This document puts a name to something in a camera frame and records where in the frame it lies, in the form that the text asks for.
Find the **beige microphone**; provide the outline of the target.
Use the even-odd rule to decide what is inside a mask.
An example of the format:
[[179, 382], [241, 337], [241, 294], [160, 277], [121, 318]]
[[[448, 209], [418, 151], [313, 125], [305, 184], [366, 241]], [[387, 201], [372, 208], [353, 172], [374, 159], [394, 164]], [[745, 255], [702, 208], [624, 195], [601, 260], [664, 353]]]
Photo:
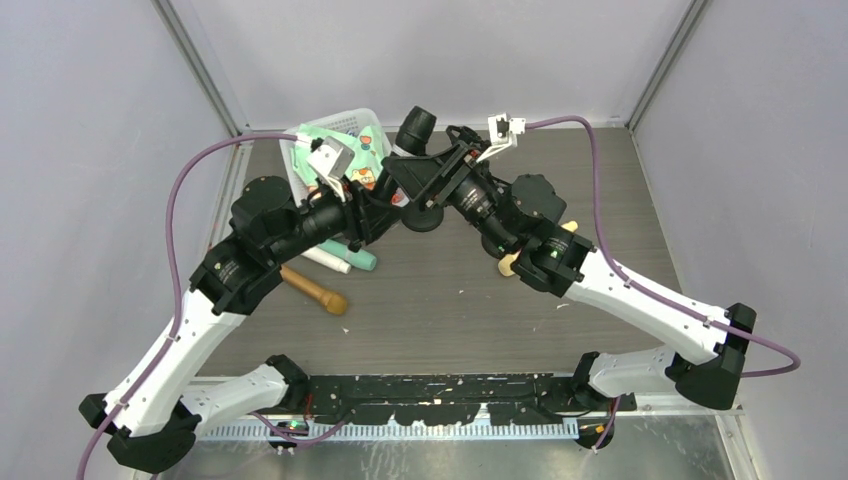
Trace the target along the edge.
[[[567, 221], [560, 225], [563, 230], [566, 230], [570, 233], [575, 233], [579, 228], [579, 224], [575, 220]], [[511, 277], [515, 275], [513, 270], [513, 263], [518, 259], [521, 251], [516, 253], [511, 253], [505, 255], [502, 259], [498, 261], [497, 268], [499, 273], [504, 277]]]

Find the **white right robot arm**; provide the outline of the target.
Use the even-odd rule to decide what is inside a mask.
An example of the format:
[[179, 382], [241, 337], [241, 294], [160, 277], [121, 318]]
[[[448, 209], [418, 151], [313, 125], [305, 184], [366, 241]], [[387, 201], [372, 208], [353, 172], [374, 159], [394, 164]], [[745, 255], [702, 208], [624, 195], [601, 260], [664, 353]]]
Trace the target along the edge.
[[652, 350], [584, 354], [570, 385], [580, 404], [675, 392], [714, 410], [733, 406], [752, 308], [693, 300], [608, 259], [596, 242], [560, 225], [566, 204], [544, 176], [503, 182], [466, 143], [432, 156], [392, 155], [383, 168], [411, 201], [454, 208], [525, 285], [603, 310], [660, 341]]

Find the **black microphone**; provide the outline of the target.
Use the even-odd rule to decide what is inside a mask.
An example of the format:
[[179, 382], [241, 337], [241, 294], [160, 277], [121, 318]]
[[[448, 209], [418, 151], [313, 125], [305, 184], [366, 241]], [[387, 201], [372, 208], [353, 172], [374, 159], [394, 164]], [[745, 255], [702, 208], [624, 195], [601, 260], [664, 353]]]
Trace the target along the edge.
[[436, 122], [436, 115], [420, 106], [414, 106], [400, 125], [390, 152], [381, 159], [382, 170], [388, 170], [385, 164], [389, 158], [423, 156]]

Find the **black round-base stand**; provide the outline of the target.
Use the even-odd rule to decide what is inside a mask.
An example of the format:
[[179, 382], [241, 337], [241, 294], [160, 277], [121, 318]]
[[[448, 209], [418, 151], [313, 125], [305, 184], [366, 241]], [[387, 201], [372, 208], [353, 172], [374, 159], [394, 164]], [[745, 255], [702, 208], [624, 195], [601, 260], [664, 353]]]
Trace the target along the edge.
[[401, 223], [413, 232], [431, 232], [443, 221], [444, 209], [441, 207], [425, 208], [419, 204], [409, 203], [402, 208]]
[[484, 251], [494, 259], [501, 260], [512, 253], [510, 244], [502, 238], [481, 236], [481, 245]]

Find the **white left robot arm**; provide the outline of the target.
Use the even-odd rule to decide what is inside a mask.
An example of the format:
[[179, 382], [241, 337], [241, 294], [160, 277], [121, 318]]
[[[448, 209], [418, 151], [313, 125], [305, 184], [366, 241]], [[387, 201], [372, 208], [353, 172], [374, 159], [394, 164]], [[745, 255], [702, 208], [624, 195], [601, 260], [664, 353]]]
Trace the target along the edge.
[[196, 440], [240, 416], [277, 406], [298, 407], [308, 375], [283, 355], [191, 397], [200, 367], [283, 280], [282, 267], [336, 236], [361, 247], [399, 218], [397, 182], [387, 173], [373, 187], [342, 177], [321, 183], [297, 202], [287, 179], [250, 181], [233, 203], [230, 233], [203, 257], [187, 287], [175, 290], [175, 311], [132, 372], [111, 391], [90, 394], [79, 410], [121, 466], [159, 474], [179, 463]]

